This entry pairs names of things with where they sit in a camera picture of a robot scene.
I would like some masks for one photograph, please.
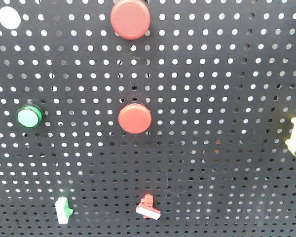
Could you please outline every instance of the pegboard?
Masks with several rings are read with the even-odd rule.
[[[296,0],[146,3],[125,40],[113,0],[0,1],[21,17],[0,23],[0,237],[296,237]],[[133,100],[152,114],[138,135],[117,119]],[[135,213],[148,193],[157,221]]]

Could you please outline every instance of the red mushroom button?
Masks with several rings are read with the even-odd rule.
[[[111,24],[122,38],[136,40],[149,28],[149,9],[140,0],[119,0],[111,11]]]
[[[142,133],[151,124],[151,113],[144,105],[130,104],[119,112],[118,122],[126,132],[133,134]]]

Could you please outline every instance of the red switch lever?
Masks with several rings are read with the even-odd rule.
[[[144,218],[152,218],[158,220],[161,212],[153,207],[153,196],[150,194],[145,195],[141,199],[140,204],[136,208],[136,212],[142,214]]]

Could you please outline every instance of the green indicator light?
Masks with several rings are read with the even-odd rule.
[[[18,110],[16,118],[23,127],[33,128],[42,121],[43,111],[37,105],[26,104]]]

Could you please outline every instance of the button cap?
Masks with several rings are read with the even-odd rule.
[[[118,122],[126,132],[145,132],[151,124],[150,110],[141,104],[127,105],[119,112]]]
[[[111,24],[122,38],[136,40],[149,28],[149,9],[140,0],[119,0],[111,11]]]
[[[17,111],[16,118],[23,127],[33,128],[42,121],[43,111],[37,105],[26,104]]]

